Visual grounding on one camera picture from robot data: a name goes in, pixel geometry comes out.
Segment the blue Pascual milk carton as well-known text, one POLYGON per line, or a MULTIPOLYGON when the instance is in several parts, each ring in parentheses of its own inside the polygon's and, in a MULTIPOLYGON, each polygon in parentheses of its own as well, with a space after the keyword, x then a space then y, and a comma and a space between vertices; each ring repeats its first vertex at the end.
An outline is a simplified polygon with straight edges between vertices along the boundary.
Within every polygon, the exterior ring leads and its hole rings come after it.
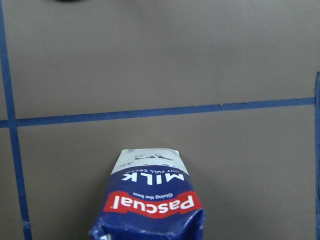
POLYGON ((124 149, 89 231, 94 240, 201 240, 205 212, 177 150, 124 149))

